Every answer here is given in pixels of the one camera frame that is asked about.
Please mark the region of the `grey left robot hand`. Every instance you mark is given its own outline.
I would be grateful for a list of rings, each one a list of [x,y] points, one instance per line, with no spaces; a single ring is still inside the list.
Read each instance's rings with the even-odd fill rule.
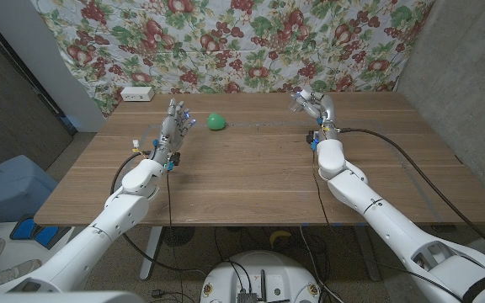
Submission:
[[[171,98],[152,160],[162,165],[167,164],[169,157],[179,151],[185,136],[194,124],[195,119],[190,118],[189,109],[184,109],[184,101],[177,102]]]

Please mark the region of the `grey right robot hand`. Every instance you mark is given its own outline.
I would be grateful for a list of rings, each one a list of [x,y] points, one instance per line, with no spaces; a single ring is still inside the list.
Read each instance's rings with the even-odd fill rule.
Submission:
[[[331,96],[301,90],[292,93],[290,97],[292,99],[290,109],[293,112],[304,111],[318,123],[320,129],[315,135],[318,141],[337,138],[335,108]]]

